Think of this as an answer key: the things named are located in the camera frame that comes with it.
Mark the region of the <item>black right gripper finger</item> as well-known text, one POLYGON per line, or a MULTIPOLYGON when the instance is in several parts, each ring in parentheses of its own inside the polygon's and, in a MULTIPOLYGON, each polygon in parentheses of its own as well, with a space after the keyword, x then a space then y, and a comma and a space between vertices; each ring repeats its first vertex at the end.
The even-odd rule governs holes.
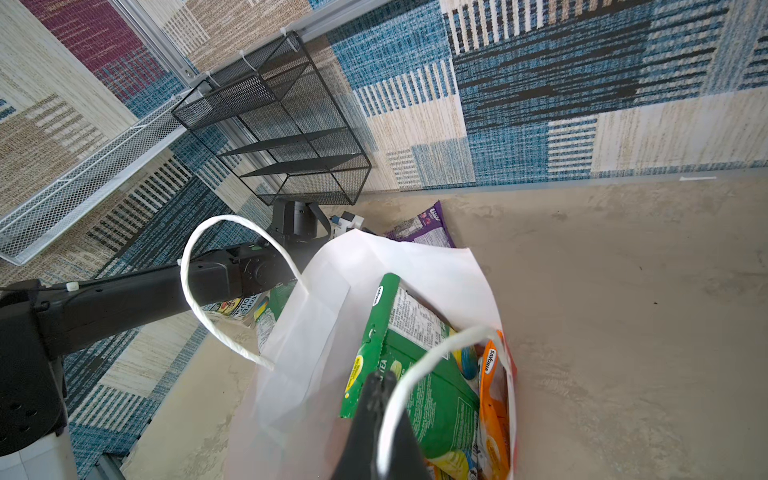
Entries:
MULTIPOLYGON (((377 440, 386 402, 397 379, 392 372, 370 374, 363 385, 344 451, 332 479, 380 479, 376 470, 377 440)), ((430 479, 425 459, 406 414, 395 431, 393 454, 386 479, 430 479)))

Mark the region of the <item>orange snack bag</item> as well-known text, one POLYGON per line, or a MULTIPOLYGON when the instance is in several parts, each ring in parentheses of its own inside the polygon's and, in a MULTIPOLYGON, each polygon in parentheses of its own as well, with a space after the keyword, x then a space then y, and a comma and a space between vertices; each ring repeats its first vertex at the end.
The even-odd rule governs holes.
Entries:
POLYGON ((480 365, 479 464, 484 479, 506 479, 511 470, 506 370, 489 341, 480 365))

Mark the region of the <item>red paper gift bag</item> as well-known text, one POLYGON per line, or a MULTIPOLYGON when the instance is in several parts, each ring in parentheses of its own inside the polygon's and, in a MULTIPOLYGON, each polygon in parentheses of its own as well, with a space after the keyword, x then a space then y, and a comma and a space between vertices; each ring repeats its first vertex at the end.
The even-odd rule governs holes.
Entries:
POLYGON ((497 339, 501 331, 491 288, 467 249, 352 231, 323 246, 303 268, 285 249, 278 255, 297 284, 260 353, 219 330, 203 297, 189 285, 182 288, 201 324, 255 365, 230 428, 228 479, 330 476, 342 450, 342 390, 383 275, 401 276, 465 341, 497 339))

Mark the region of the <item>purple snack bag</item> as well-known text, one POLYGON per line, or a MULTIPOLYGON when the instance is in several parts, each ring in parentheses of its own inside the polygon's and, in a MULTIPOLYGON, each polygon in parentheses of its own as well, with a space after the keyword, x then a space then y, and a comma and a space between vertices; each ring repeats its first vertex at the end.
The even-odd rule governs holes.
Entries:
POLYGON ((385 233, 390 240, 422 245, 455 248, 443 215, 442 204, 435 202, 417 216, 405 220, 385 233))

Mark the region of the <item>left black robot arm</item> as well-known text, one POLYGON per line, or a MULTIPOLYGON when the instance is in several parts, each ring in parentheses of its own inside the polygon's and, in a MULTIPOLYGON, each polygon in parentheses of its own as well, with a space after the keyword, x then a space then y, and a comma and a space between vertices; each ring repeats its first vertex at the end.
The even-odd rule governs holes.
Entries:
POLYGON ((1 476, 74 479, 63 358, 103 339, 188 310, 188 280, 201 305, 262 293, 295 279, 260 240, 176 265, 44 288, 37 280, 1 294, 1 476))

